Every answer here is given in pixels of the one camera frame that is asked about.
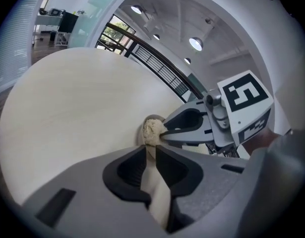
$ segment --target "frosted glass panel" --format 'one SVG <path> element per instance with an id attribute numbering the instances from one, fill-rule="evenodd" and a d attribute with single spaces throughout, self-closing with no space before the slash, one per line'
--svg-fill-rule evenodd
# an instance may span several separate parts
<path id="1" fill-rule="evenodd" d="M 98 24 L 112 0 L 88 0 L 72 31 L 68 47 L 84 47 L 89 35 Z"/>

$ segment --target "ceiling light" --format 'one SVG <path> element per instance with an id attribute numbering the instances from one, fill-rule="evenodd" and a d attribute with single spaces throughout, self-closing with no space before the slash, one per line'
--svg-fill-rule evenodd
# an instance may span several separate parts
<path id="1" fill-rule="evenodd" d="M 186 61 L 187 64 L 191 64 L 191 59 L 190 58 L 184 58 L 184 61 Z"/>
<path id="2" fill-rule="evenodd" d="M 134 12 L 138 13 L 138 14 L 141 14 L 141 13 L 142 13 L 142 9 L 141 9 L 141 7 L 138 6 L 138 5 L 133 5 L 133 6 L 131 7 L 131 9 L 132 9 Z"/>
<path id="3" fill-rule="evenodd" d="M 190 38 L 190 44 L 192 45 L 192 47 L 194 47 L 196 50 L 201 51 L 203 48 L 203 42 L 200 38 L 198 37 L 193 37 Z"/>

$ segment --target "wooden tabletop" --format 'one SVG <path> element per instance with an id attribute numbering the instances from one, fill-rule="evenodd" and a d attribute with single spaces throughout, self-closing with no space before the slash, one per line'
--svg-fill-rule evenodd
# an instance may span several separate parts
<path id="1" fill-rule="evenodd" d="M 151 71 L 113 52 L 74 48 L 28 69 L 12 89 L 0 120 L 0 164 L 22 204 L 71 165 L 136 145 L 150 114 L 182 105 Z"/>

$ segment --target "handrail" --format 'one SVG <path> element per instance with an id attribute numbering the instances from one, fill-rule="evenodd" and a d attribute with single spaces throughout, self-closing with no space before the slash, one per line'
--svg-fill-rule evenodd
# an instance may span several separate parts
<path id="1" fill-rule="evenodd" d="M 125 35 L 126 37 L 136 41 L 140 46 L 145 48 L 150 53 L 154 54 L 170 71 L 174 73 L 176 77 L 178 77 L 188 88 L 189 90 L 196 96 L 198 99 L 203 99 L 202 93 L 193 85 L 187 76 L 185 76 L 169 59 L 167 59 L 163 54 L 157 51 L 155 48 L 150 46 L 148 43 L 143 41 L 142 39 L 138 38 L 137 36 L 127 32 L 126 30 L 117 27 L 111 23 L 107 23 L 106 26 L 112 28 L 113 30 L 120 32 L 121 34 Z"/>

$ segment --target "white table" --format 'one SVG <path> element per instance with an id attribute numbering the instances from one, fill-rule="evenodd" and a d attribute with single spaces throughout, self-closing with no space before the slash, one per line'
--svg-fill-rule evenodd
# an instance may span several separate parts
<path id="1" fill-rule="evenodd" d="M 12 89 L 0 120 L 0 164 L 20 205 L 71 165 L 136 145 L 150 114 L 182 105 L 157 76 L 134 61 L 74 48 L 38 61 Z"/>

